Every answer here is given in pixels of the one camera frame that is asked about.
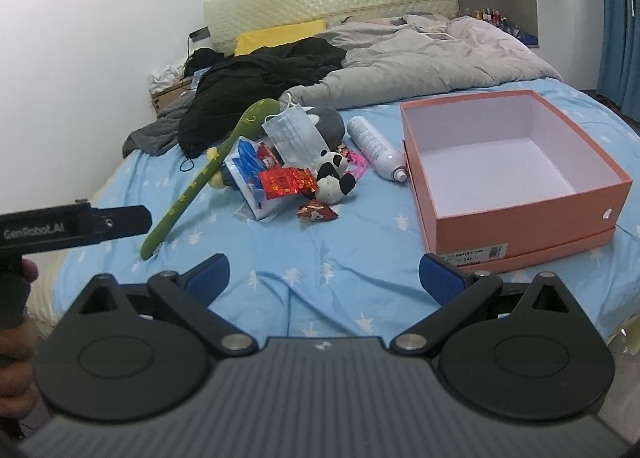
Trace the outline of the person left hand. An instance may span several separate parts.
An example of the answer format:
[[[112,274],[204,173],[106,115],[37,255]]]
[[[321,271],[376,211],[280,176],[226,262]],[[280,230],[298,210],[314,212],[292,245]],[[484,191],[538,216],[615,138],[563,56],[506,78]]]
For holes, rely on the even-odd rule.
[[[9,360],[1,368],[1,417],[23,419],[32,412],[38,400],[32,372],[38,333],[32,319],[24,315],[20,326],[2,330],[0,342],[1,357]]]

